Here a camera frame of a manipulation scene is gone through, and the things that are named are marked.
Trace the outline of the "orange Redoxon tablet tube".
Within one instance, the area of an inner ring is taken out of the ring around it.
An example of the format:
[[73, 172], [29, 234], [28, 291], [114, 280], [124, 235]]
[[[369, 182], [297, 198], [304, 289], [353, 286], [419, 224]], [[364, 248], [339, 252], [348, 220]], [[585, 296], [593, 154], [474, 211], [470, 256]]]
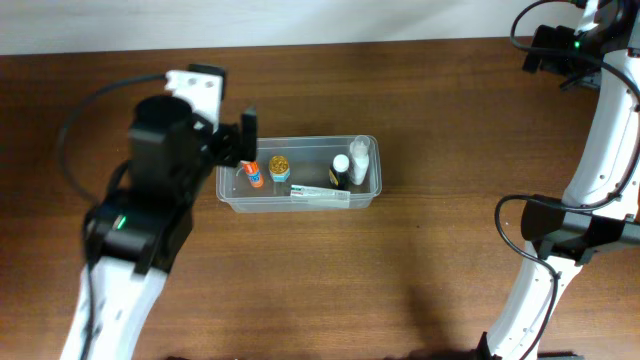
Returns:
[[264, 178], [260, 171], [259, 164], [256, 161], [242, 161], [241, 165], [248, 177], [250, 185], [253, 188], [261, 188], [264, 184]]

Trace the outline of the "gold lid small jar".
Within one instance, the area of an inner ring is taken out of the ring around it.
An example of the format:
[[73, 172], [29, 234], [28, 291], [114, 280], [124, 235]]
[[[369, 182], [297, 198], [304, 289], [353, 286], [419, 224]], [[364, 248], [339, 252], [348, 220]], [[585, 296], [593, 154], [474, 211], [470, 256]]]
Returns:
[[269, 172], [274, 182], [286, 182], [291, 173], [288, 159], [282, 155], [273, 156], [269, 161]]

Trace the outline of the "white Panadol box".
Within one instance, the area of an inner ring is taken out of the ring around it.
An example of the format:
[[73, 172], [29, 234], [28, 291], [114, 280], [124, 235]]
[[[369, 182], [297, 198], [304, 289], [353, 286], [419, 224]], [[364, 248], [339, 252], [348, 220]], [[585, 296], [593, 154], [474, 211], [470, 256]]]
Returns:
[[316, 207], [346, 209], [350, 207], [351, 193], [330, 188], [292, 185], [290, 198], [295, 202], [308, 203]]

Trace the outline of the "dark bottle white cap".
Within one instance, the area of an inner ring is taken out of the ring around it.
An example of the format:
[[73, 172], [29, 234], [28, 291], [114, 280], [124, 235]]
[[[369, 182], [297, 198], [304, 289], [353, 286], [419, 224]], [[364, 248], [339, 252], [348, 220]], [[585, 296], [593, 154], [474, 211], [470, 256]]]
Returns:
[[345, 154], [334, 157], [329, 168], [329, 180], [331, 185], [338, 190], [345, 190], [349, 182], [350, 160]]

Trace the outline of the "white translucent squeeze bottle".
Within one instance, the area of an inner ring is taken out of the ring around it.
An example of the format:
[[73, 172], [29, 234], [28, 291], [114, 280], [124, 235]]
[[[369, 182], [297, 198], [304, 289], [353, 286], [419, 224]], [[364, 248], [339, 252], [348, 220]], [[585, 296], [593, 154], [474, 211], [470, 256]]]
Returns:
[[365, 135], [357, 136], [349, 146], [350, 157], [350, 180], [354, 185], [361, 185], [364, 182], [366, 173], [368, 171], [370, 159], [369, 159], [369, 147], [371, 145], [370, 138]]

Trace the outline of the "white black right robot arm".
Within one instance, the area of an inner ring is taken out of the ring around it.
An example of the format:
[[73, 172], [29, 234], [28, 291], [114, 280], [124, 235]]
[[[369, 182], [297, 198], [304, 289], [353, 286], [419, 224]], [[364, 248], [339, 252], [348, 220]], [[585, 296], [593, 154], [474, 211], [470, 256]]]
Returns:
[[591, 86], [599, 98], [583, 155], [561, 198], [513, 194], [522, 201], [523, 259], [498, 320], [476, 349], [479, 359], [535, 359], [562, 293], [600, 253], [639, 244], [639, 4], [577, 1], [576, 28], [541, 25], [523, 69], [565, 77], [562, 89]]

